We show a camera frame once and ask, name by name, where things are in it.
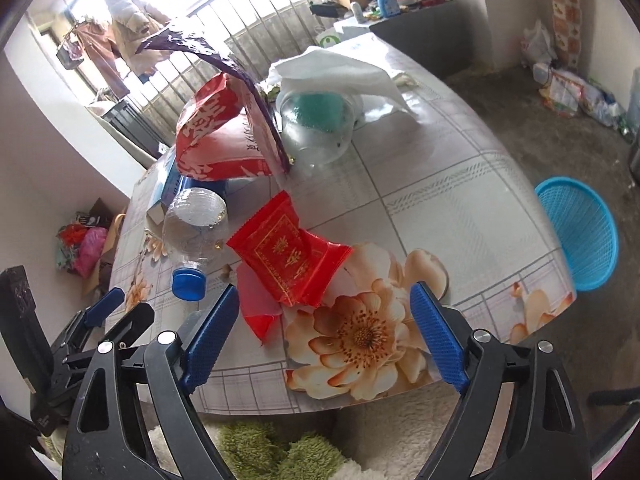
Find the white tissue cloth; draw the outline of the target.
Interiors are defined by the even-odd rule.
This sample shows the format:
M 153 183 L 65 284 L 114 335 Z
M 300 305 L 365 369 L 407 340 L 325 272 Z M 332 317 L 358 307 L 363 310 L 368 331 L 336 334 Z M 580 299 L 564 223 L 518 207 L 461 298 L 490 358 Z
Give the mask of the white tissue cloth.
M 381 67 L 329 49 L 309 47 L 303 54 L 271 66 L 280 92 L 276 111 L 282 113 L 287 99 L 307 93 L 336 93 L 355 105 L 362 124 L 396 113 L 416 118 L 392 76 Z

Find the dark grey cabinet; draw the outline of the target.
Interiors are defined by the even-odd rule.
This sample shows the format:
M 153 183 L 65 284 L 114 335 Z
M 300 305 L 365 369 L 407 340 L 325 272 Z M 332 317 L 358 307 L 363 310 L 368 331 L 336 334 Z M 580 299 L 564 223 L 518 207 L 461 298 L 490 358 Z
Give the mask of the dark grey cabinet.
M 331 50 L 349 54 L 362 47 L 363 60 L 368 59 L 368 54 L 371 62 L 380 58 L 373 49 L 384 41 L 440 79 L 472 64 L 471 25 L 457 1 L 412 10 L 369 25 L 359 25 L 350 18 L 336 22 L 334 28 L 342 32 L 341 41 Z

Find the red snack wrapper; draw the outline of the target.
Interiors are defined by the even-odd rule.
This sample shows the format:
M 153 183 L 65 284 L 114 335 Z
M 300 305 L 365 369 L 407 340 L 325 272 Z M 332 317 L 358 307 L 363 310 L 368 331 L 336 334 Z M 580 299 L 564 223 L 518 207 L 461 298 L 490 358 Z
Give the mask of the red snack wrapper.
M 319 307 L 330 281 L 352 253 L 303 229 L 292 198 L 280 192 L 228 239 L 241 259 L 236 269 L 244 321 L 268 339 L 285 307 Z

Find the red white snack bag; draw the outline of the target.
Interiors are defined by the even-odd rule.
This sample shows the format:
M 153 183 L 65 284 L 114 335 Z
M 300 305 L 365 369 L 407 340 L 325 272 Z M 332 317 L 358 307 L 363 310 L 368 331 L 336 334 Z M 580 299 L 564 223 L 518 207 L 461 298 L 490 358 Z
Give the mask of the red white snack bag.
M 218 181 L 284 171 L 271 122 L 240 78 L 219 73 L 183 107 L 176 127 L 180 174 Z

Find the blue white medicine box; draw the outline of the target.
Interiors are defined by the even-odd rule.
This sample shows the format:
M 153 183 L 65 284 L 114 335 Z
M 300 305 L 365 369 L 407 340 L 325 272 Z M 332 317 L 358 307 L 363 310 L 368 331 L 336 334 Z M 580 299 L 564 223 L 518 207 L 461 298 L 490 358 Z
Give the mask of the blue white medicine box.
M 161 226 L 166 211 L 176 196 L 185 188 L 206 188 L 218 194 L 223 200 L 227 199 L 227 181 L 198 181 L 180 174 L 172 146 L 158 160 L 156 169 L 156 183 L 151 194 L 146 216 L 156 226 Z

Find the clear bottle blue cap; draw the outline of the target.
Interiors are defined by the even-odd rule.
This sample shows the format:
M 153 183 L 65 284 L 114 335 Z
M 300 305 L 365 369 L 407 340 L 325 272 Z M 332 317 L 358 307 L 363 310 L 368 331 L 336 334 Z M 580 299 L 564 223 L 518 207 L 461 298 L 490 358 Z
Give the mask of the clear bottle blue cap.
M 170 204 L 163 242 L 175 269 L 172 293 L 184 301 L 206 295 L 206 274 L 224 253 L 229 220 L 224 199 L 208 188 L 184 188 Z

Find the metal window railing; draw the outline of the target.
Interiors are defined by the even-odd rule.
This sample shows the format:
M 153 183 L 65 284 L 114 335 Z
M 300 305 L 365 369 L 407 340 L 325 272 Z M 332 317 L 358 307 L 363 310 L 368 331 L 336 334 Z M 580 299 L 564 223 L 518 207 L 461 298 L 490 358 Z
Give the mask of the metal window railing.
M 336 20 L 333 0 L 207 0 L 185 16 L 216 48 L 230 55 L 256 79 L 267 76 L 272 63 L 318 44 Z M 174 140 L 182 107 L 216 68 L 189 53 L 169 52 L 151 77 L 138 78 L 127 66 L 130 91 L 114 112 L 115 126 L 157 155 Z

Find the green plastic bag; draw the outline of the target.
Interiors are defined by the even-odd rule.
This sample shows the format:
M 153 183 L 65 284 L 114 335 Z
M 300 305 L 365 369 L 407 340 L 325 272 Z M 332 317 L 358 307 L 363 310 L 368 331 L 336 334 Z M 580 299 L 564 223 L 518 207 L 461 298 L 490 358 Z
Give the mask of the green plastic bag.
M 291 99 L 294 122 L 323 132 L 341 128 L 345 100 L 333 92 L 299 93 Z

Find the green fluffy rug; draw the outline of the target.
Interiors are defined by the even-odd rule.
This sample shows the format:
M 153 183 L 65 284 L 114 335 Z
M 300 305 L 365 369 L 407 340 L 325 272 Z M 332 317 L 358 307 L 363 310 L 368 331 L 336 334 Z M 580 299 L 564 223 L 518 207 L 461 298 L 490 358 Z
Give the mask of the green fluffy rug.
M 266 422 L 222 425 L 216 447 L 237 479 L 329 479 L 346 463 L 320 434 L 285 442 Z

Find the purple food bag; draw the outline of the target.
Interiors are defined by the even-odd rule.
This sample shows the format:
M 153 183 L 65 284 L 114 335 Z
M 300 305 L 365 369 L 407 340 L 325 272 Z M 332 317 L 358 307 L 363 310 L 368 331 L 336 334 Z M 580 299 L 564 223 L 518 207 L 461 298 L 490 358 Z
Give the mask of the purple food bag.
M 271 107 L 262 95 L 262 90 L 240 62 L 214 48 L 206 40 L 203 32 L 187 21 L 170 22 L 159 32 L 142 40 L 136 52 L 151 50 L 191 53 L 216 67 L 221 73 L 239 79 L 240 96 L 247 110 L 250 125 L 257 128 L 254 139 L 269 169 L 275 174 L 287 174 L 291 170 L 291 163 L 273 119 Z

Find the clear plastic bowl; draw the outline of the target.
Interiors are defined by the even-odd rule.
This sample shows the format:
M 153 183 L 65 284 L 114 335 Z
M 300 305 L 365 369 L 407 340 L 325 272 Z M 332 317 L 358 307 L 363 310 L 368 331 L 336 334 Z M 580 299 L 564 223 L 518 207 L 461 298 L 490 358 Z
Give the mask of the clear plastic bowl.
M 348 150 L 362 99 L 329 91 L 282 91 L 277 97 L 281 140 L 296 169 L 312 170 L 336 162 Z

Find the floor trash pile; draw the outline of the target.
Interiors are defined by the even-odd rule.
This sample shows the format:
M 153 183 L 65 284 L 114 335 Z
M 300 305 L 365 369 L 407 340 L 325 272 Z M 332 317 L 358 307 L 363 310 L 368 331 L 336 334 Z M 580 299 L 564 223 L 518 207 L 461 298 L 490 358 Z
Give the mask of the floor trash pile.
M 614 94 L 593 79 L 585 80 L 560 66 L 550 32 L 541 20 L 533 28 L 524 29 L 521 52 L 523 64 L 541 85 L 539 93 L 546 107 L 564 117 L 586 114 L 602 126 L 616 130 L 627 143 L 634 142 L 636 134 Z

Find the blue plastic trash basket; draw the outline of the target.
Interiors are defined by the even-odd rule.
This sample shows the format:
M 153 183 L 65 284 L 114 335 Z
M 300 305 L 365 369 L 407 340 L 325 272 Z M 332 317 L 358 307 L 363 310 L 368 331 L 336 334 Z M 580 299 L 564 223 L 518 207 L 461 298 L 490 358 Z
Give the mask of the blue plastic trash basket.
M 578 292 L 602 287 L 613 275 L 620 240 L 610 208 L 589 185 L 553 177 L 535 188 L 570 269 Z

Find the brown paper gift bag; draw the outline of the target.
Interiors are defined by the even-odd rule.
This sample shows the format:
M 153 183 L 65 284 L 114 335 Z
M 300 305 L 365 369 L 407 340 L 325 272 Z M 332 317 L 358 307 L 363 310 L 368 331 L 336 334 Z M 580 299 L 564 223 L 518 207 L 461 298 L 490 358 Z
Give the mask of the brown paper gift bag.
M 124 212 L 116 214 L 114 217 L 106 232 L 105 242 L 102 247 L 102 254 L 100 255 L 99 260 L 96 262 L 96 265 L 88 278 L 85 278 L 82 281 L 82 296 L 92 298 L 96 296 L 96 294 L 103 295 L 107 292 L 113 270 L 117 244 L 125 218 L 126 214 Z

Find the beige hanging jacket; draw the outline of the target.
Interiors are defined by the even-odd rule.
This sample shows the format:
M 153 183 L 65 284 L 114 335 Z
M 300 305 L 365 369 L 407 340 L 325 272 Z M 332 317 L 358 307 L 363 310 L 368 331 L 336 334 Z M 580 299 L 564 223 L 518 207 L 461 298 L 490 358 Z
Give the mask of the beige hanging jacket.
M 142 50 L 138 47 L 162 30 L 170 18 L 142 0 L 105 0 L 120 56 L 140 79 L 151 77 L 158 63 L 170 57 L 168 51 Z

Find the pink hanging garment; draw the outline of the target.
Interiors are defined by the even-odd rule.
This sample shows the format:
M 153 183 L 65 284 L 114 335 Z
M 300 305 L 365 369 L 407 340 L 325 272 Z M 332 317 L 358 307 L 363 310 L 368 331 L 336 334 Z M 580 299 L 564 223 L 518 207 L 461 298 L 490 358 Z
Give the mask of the pink hanging garment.
M 96 66 L 114 96 L 119 100 L 124 98 L 129 89 L 115 63 L 116 58 L 120 57 L 120 52 L 111 27 L 95 20 L 85 20 L 76 23 L 72 33 L 78 38 L 85 54 Z

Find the floral bed sheet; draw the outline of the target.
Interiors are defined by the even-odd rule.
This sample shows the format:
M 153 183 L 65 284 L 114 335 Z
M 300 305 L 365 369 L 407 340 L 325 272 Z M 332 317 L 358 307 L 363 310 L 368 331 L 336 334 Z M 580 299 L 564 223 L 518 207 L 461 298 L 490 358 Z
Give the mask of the floral bed sheet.
M 288 184 L 302 226 L 352 258 L 320 307 L 285 308 L 265 338 L 235 323 L 194 393 L 201 412 L 333 410 L 436 382 L 407 306 L 415 281 L 511 342 L 575 299 L 533 185 L 474 110 L 371 34 L 336 52 L 411 79 L 405 110 L 372 101 L 339 160 Z

